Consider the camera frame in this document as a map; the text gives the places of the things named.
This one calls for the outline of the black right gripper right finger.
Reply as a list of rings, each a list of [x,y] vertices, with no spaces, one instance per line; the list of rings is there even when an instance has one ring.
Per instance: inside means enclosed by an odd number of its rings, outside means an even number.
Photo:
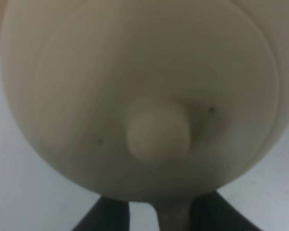
[[[259,231],[217,191],[196,198],[190,208],[192,231]]]

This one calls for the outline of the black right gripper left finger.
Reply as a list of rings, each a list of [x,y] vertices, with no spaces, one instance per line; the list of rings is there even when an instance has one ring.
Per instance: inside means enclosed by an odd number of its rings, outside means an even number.
[[[73,231],[129,231],[129,203],[100,197]]]

